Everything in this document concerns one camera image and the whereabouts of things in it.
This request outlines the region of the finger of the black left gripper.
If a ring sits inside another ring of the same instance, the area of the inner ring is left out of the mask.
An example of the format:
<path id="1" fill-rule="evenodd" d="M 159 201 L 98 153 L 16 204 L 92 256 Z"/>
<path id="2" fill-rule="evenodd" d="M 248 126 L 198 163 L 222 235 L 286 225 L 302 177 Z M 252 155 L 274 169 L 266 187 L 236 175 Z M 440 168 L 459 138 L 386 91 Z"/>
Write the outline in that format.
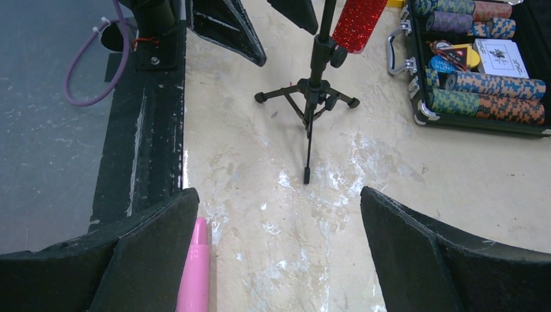
<path id="1" fill-rule="evenodd" d="M 255 65 L 267 56 L 240 0 L 186 2 L 187 27 L 200 38 L 235 52 Z"/>
<path id="2" fill-rule="evenodd" d="M 318 20 L 311 0 L 267 0 L 267 2 L 299 28 L 313 35 L 317 33 Z"/>

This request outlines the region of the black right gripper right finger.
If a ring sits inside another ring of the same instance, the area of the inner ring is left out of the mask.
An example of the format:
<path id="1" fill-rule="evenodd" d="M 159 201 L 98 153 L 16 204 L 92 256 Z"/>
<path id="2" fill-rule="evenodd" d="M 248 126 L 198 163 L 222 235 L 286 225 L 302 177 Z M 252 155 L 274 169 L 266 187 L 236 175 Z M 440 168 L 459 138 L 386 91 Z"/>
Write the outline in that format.
<path id="1" fill-rule="evenodd" d="M 549 311 L 550 255 L 485 239 L 363 187 L 388 311 Z"/>

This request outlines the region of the red glitter microphone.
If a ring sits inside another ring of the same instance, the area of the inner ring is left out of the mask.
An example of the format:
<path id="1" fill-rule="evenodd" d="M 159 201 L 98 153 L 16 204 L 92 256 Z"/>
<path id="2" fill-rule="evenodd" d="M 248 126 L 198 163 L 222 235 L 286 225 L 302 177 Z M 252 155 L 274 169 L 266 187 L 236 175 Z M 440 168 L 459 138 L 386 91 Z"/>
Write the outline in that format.
<path id="1" fill-rule="evenodd" d="M 360 54 L 366 47 L 386 5 L 386 0 L 347 0 L 332 39 L 348 53 Z"/>

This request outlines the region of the black tripod shock mount stand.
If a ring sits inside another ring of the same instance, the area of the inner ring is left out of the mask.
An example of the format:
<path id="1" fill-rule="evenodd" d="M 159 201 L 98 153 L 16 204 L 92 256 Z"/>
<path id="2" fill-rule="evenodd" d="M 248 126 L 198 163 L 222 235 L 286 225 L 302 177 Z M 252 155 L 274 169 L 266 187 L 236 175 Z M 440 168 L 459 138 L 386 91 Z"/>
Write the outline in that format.
<path id="1" fill-rule="evenodd" d="M 264 103 L 269 99 L 285 97 L 297 116 L 303 122 L 308 139 L 306 164 L 303 174 L 303 183 L 308 185 L 311 178 L 311 145 L 313 141 L 314 121 L 324 112 L 332 111 L 341 100 L 351 109 L 359 106 L 356 97 L 349 97 L 331 87 L 329 81 L 322 76 L 331 65 L 339 68 L 344 64 L 348 52 L 345 47 L 339 46 L 329 35 L 336 9 L 336 0 L 326 1 L 322 14 L 320 32 L 314 37 L 313 50 L 310 61 L 311 73 L 308 78 L 300 79 L 297 84 L 280 88 L 271 92 L 258 92 L 254 95 L 257 103 Z"/>

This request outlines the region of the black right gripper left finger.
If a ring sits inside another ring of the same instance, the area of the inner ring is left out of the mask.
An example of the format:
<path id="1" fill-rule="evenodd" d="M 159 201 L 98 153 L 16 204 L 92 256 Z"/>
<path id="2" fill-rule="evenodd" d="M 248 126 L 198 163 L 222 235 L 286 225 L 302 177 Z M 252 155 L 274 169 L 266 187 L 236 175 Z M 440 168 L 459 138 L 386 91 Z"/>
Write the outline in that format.
<path id="1" fill-rule="evenodd" d="M 38 252 L 1 256 L 2 311 L 174 311 L 198 214 L 186 188 Z"/>

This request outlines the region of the pink microphone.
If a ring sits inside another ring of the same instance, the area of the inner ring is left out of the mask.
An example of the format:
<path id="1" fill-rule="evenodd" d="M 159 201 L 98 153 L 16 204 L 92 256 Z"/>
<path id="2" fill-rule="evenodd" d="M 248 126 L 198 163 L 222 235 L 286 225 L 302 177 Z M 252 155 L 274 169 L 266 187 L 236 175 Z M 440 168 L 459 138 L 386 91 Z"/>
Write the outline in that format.
<path id="1" fill-rule="evenodd" d="M 177 295 L 176 312 L 209 311 L 210 255 L 207 221 L 197 217 Z"/>

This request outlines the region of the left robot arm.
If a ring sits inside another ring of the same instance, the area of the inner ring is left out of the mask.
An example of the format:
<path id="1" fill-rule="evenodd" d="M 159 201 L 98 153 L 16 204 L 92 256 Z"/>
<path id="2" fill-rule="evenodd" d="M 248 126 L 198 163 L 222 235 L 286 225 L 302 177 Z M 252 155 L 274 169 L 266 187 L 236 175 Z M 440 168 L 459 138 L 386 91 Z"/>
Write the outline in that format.
<path id="1" fill-rule="evenodd" d="M 122 1 L 137 23 L 138 71 L 174 70 L 186 30 L 264 66 L 266 55 L 241 1 Z"/>

